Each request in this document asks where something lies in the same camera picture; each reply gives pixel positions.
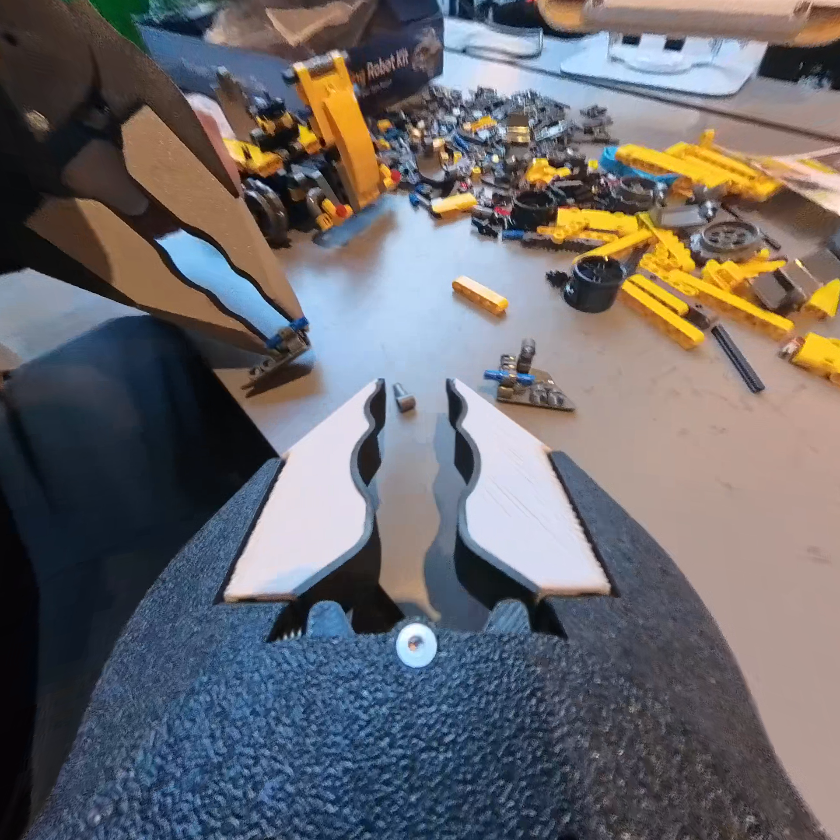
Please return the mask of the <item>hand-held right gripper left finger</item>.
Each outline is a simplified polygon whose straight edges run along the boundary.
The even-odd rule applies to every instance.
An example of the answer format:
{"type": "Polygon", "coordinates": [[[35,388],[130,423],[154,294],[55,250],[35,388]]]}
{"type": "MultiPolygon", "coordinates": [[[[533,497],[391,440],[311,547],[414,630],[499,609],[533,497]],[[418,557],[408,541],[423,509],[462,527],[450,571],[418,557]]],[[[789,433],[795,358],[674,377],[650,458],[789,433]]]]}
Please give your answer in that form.
{"type": "Polygon", "coordinates": [[[353,604],[380,582],[371,483],[382,465],[382,378],[371,381],[280,457],[224,586],[224,602],[353,604]]]}

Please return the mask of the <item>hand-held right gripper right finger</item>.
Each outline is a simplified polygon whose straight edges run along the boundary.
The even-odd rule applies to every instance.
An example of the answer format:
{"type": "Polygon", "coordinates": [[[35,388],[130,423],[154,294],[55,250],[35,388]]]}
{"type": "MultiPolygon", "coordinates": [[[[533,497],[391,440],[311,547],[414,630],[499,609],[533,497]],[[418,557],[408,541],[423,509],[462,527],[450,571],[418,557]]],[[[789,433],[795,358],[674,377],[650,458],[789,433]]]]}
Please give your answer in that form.
{"type": "Polygon", "coordinates": [[[457,378],[445,383],[454,464],[454,567],[489,614],[543,636],[567,638],[557,599],[610,596],[613,582],[554,452],[457,378]]]}

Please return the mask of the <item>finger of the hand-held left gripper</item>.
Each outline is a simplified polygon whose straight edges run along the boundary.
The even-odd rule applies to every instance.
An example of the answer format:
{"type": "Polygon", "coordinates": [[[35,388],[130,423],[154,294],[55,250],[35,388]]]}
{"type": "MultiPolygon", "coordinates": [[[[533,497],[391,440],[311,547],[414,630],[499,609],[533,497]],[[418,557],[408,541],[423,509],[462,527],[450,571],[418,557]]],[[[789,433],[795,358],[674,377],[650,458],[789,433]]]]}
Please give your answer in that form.
{"type": "Polygon", "coordinates": [[[186,279],[251,327],[305,317],[191,105],[172,121],[144,105],[121,134],[129,174],[174,220],[160,244],[186,279]]]}
{"type": "Polygon", "coordinates": [[[44,198],[27,230],[99,280],[97,294],[254,353],[289,323],[289,284],[245,205],[145,238],[91,199],[44,198]]]}

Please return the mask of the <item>small grey brick assembly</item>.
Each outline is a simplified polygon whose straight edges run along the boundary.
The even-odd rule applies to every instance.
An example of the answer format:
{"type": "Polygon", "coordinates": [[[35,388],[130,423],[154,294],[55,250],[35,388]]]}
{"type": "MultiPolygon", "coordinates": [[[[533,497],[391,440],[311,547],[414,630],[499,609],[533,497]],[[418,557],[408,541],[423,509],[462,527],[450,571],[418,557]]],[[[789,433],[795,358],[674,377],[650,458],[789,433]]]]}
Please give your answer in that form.
{"type": "Polygon", "coordinates": [[[482,378],[495,385],[498,403],[575,413],[576,405],[552,375],[534,366],[536,349],[534,339],[523,339],[518,353],[502,354],[497,367],[484,370],[482,378]]]}

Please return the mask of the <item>grey toy panel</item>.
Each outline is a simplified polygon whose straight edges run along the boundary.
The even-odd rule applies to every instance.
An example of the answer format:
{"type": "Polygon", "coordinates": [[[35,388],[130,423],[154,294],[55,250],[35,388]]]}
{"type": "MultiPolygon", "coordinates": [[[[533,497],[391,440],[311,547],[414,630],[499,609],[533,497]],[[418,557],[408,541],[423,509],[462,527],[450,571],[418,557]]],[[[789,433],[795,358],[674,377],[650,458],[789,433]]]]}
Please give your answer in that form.
{"type": "MultiPolygon", "coordinates": [[[[306,338],[310,340],[309,330],[306,338]]],[[[281,345],[277,350],[270,350],[266,347],[266,354],[260,362],[250,368],[247,382],[241,386],[241,389],[245,391],[269,382],[279,371],[284,370],[291,362],[308,352],[310,347],[310,341],[304,343],[299,340],[281,345]]]]}

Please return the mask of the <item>grey desk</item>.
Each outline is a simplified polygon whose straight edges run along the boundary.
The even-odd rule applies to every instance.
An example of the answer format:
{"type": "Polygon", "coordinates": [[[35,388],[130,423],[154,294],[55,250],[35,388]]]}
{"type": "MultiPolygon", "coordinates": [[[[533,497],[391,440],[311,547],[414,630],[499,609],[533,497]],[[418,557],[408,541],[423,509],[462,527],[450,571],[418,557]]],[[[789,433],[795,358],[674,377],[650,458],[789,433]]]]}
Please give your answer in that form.
{"type": "Polygon", "coordinates": [[[463,481],[445,380],[491,401],[484,370],[535,339],[575,413],[503,409],[568,454],[677,562],[736,655],[770,740],[817,819],[838,838],[838,387],[777,356],[777,342],[725,323],[765,384],[753,395],[714,339],[693,351],[620,301],[571,309],[545,279],[571,257],[440,224],[392,196],[344,244],[297,236],[275,252],[311,324],[314,365],[258,395],[219,378],[277,452],[374,378],[387,396],[375,478],[383,566],[396,602],[448,627],[483,611],[452,555],[463,481]],[[507,313],[454,294],[467,276],[507,313]]]}

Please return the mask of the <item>person's left hand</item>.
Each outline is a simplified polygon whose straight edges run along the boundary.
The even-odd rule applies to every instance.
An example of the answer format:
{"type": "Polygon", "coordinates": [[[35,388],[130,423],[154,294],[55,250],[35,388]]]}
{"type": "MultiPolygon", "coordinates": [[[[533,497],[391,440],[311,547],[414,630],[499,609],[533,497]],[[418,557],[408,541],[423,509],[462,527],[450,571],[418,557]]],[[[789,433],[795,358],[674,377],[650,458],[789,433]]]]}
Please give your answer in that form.
{"type": "Polygon", "coordinates": [[[216,151],[217,156],[224,165],[226,173],[235,184],[238,184],[238,170],[236,164],[228,153],[223,135],[215,117],[213,114],[203,110],[194,110],[194,113],[199,122],[202,124],[203,130],[216,151]]]}

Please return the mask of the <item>green object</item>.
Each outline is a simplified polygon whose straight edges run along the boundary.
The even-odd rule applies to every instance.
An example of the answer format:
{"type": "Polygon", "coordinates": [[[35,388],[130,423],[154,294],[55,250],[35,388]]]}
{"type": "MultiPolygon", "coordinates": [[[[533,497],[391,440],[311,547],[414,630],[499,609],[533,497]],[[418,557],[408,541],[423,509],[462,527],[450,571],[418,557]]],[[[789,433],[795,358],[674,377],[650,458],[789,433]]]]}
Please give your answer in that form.
{"type": "Polygon", "coordinates": [[[146,51],[137,18],[143,18],[150,10],[150,1],[90,1],[90,4],[116,32],[146,51]]]}

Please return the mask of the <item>yellow black toy brick vehicle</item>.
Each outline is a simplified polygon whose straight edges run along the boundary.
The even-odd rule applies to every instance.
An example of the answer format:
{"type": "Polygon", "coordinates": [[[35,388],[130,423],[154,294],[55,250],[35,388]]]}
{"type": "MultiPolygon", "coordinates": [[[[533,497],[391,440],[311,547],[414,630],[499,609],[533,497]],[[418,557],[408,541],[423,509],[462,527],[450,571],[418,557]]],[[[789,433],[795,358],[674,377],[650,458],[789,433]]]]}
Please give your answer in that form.
{"type": "Polygon", "coordinates": [[[348,223],[401,180],[377,156],[347,59],[333,51],[285,71],[302,112],[268,92],[248,94],[217,68],[216,98],[233,133],[224,144],[245,204],[273,249],[289,246],[292,229],[324,233],[348,223]]]}

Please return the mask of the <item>yellow toy beam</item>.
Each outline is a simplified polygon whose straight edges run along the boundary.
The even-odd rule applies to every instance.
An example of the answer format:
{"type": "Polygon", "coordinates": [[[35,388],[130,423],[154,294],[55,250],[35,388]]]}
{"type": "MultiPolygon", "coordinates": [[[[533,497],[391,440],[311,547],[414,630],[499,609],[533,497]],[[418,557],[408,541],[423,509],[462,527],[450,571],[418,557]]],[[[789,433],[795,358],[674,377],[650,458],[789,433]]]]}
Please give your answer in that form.
{"type": "Polygon", "coordinates": [[[451,287],[454,294],[486,310],[494,317],[499,318],[507,313],[508,299],[476,280],[459,276],[452,281],[451,287]]]}

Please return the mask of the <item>dark blue cardboard box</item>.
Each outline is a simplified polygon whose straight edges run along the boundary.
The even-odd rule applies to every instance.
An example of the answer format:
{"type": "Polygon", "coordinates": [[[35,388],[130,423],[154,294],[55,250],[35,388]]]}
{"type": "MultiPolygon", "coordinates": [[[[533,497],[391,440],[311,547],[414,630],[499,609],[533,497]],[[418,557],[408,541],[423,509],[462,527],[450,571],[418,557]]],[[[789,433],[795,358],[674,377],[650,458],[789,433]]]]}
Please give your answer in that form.
{"type": "Polygon", "coordinates": [[[425,89],[444,68],[445,20],[436,1],[378,1],[347,62],[363,115],[425,89]]]}

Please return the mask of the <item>black toy wheel hub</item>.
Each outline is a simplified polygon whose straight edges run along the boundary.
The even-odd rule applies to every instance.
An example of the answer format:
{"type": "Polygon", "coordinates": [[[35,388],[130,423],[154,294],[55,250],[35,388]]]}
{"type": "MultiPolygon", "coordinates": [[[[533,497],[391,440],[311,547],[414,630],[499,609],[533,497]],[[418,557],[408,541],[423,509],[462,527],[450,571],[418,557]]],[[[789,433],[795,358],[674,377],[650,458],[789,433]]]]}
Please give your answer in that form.
{"type": "Polygon", "coordinates": [[[620,291],[626,269],[603,255],[585,255],[574,262],[563,286],[563,299],[572,309],[589,314],[610,309],[620,291]]]}
{"type": "Polygon", "coordinates": [[[510,228],[535,232],[540,226],[553,225],[558,208],[556,196],[549,190],[520,190],[512,196],[510,228]]]}

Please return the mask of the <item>pile of toy brick pieces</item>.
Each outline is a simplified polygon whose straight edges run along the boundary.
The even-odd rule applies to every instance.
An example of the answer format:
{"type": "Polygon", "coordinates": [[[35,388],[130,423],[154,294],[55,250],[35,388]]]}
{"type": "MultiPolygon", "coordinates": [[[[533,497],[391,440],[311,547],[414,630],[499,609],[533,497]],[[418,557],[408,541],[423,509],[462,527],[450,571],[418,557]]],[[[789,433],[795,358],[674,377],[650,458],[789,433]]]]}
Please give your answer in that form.
{"type": "Polygon", "coordinates": [[[838,234],[806,255],[785,255],[744,210],[783,192],[803,197],[751,164],[757,155],[726,148],[713,129],[664,150],[620,143],[606,108],[571,116],[534,90],[430,86],[404,106],[367,126],[415,208],[439,221],[469,215],[482,237],[572,253],[569,268],[545,276],[562,296],[580,257],[619,260],[626,278],[615,301],[683,350],[711,336],[752,394],[765,385],[721,319],[779,341],[784,361],[838,385],[838,337],[798,332],[838,317],[838,234]],[[605,173],[598,163],[608,145],[626,165],[679,179],[668,187],[605,173]],[[556,196],[553,225],[510,228],[512,196],[526,189],[556,196]]]}

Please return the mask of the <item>light blue curved toy panel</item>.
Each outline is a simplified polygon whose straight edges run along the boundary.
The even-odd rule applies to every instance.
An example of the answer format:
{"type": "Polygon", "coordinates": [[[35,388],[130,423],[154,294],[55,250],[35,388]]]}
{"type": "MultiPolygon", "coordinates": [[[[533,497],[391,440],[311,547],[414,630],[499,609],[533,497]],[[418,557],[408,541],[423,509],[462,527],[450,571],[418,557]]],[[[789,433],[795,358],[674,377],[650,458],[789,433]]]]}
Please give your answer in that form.
{"type": "Polygon", "coordinates": [[[640,170],[631,165],[622,163],[616,158],[617,146],[605,146],[598,165],[601,171],[614,175],[618,178],[632,177],[636,179],[644,179],[657,184],[664,184],[671,187],[679,179],[679,175],[673,172],[666,172],[664,174],[653,174],[640,170]]]}

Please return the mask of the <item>instruction booklet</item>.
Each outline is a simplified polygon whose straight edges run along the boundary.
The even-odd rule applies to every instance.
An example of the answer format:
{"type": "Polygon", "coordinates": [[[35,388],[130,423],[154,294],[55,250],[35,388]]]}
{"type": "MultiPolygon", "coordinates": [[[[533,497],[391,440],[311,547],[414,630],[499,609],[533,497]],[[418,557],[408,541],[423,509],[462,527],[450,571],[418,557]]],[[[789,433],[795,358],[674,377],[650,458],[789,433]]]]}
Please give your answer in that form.
{"type": "Polygon", "coordinates": [[[752,156],[749,161],[793,193],[839,215],[838,145],[814,152],[752,156]]]}

